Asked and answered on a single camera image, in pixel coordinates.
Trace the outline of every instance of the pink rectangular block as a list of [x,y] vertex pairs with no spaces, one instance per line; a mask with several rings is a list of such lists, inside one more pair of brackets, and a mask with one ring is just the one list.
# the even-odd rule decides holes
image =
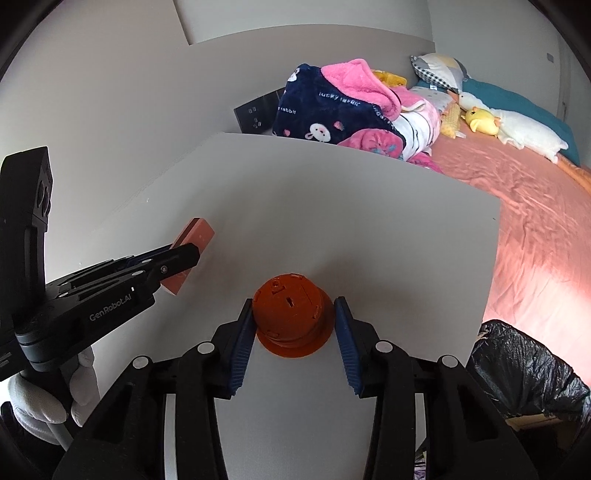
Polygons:
[[[180,247],[185,244],[193,244],[199,249],[199,254],[203,255],[203,251],[212,240],[215,232],[213,228],[202,218],[192,219],[183,229],[181,234],[173,242],[170,248]],[[183,283],[189,276],[191,269],[177,273],[172,277],[165,278],[160,284],[166,288],[170,293],[176,295],[183,286]]]

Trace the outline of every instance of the orange cylindrical object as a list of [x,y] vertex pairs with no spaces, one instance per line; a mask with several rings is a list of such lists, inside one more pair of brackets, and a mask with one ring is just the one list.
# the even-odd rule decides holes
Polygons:
[[298,274],[268,280],[255,294],[252,312],[259,341],[270,352],[288,358],[317,351],[335,326],[329,296]]

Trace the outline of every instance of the electrical outlet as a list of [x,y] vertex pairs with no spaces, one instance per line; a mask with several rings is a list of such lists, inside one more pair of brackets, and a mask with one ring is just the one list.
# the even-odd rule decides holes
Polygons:
[[234,109],[243,134],[262,134],[273,126],[279,107],[280,92],[283,94],[283,90],[282,88],[267,93]]

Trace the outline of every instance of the white glove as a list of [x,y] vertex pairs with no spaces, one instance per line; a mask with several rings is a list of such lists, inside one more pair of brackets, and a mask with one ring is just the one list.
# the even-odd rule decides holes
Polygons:
[[[95,354],[88,347],[78,354],[78,369],[70,379],[72,418],[82,427],[100,400],[96,382]],[[25,380],[20,374],[8,381],[8,396],[14,416],[23,428],[35,437],[59,445],[47,423],[64,423],[66,410],[53,395]]]

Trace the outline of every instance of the white table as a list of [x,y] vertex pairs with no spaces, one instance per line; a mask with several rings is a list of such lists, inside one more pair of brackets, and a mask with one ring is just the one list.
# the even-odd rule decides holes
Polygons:
[[[410,355],[467,361],[492,279],[498,199],[372,153],[219,134],[103,223],[83,263],[164,245],[194,216],[216,236],[178,297],[159,291],[154,307],[95,345],[103,392],[136,355],[162,360],[210,339],[267,279],[289,272],[345,296],[356,318]],[[244,386],[216,403],[228,475],[357,480],[374,404],[348,387],[334,335],[302,359],[256,340]]]

